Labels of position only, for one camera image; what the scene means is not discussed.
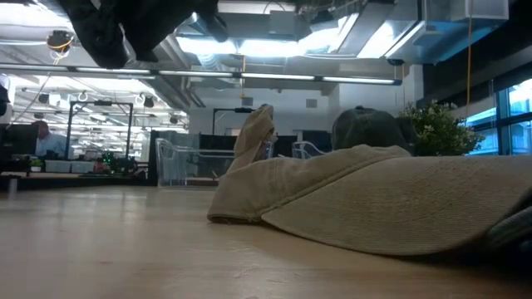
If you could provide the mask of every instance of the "wire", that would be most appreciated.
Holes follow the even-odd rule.
[[[467,102],[465,103],[465,119],[469,117],[469,104],[471,100],[471,43],[473,40],[473,1],[470,0],[469,6],[469,36],[467,47]]]
[[[281,7],[281,8],[283,9],[283,11],[286,12],[286,9],[284,9],[284,6],[281,5],[281,3],[277,2],[277,1],[270,1],[270,2],[268,2],[268,4],[266,4],[266,6],[264,7],[263,14],[266,13],[266,10],[268,9],[269,5],[272,4],[272,3],[275,3],[275,4],[279,5],[279,7]]]
[[[56,66],[59,64],[59,61],[61,60],[61,58],[57,58],[54,62],[53,62],[53,65]],[[33,100],[30,102],[30,104],[26,107],[26,109],[24,109],[16,118],[14,121],[12,121],[6,129],[9,129],[9,127],[11,127],[11,125],[13,123],[16,123],[18,120],[20,120],[22,118],[22,116],[32,107],[32,105],[35,103],[35,101],[39,98],[39,96],[41,95],[42,93],[42,90],[44,90],[44,87],[47,85],[48,81],[50,80],[50,78],[52,77],[52,73],[49,71],[47,73],[47,78],[46,80],[42,83],[41,85],[41,88],[39,89],[39,92],[36,93],[35,97],[33,98]]]
[[[74,41],[74,37],[71,37],[70,41],[65,42],[64,44],[62,44],[60,46],[50,46],[50,45],[48,45],[48,47],[51,48],[51,49],[62,49],[64,47],[70,46],[70,44],[72,44],[73,41]]]

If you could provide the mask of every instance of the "beige cloth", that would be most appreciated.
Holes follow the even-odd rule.
[[[263,159],[265,144],[273,140],[273,107],[265,105],[251,113],[234,144],[234,161],[228,172]]]
[[[266,222],[361,252],[421,255],[478,238],[531,186],[532,156],[411,157],[398,146],[359,145],[240,164],[219,181],[208,217]]]

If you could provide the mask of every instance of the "computer monitor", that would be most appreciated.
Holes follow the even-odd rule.
[[[35,154],[38,132],[36,125],[0,125],[0,155]]]

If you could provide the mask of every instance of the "desk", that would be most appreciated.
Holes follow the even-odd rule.
[[[484,269],[404,262],[208,223],[213,189],[103,187],[0,200],[2,298],[526,298]]]
[[[81,174],[60,173],[30,173],[30,176],[26,177],[26,173],[6,172],[0,175],[0,190],[7,191],[10,175],[20,177],[20,179],[17,180],[18,190],[97,187],[115,185],[146,186],[149,183],[145,179],[133,179],[128,177],[84,177]]]

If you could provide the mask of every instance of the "potted plant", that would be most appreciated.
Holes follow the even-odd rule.
[[[31,166],[32,172],[41,172],[42,161],[39,159],[34,159],[32,160]]]
[[[455,118],[452,108],[432,101],[421,109],[409,105],[401,113],[411,119],[419,135],[416,155],[463,155],[480,148],[485,137],[466,127],[465,120]]]

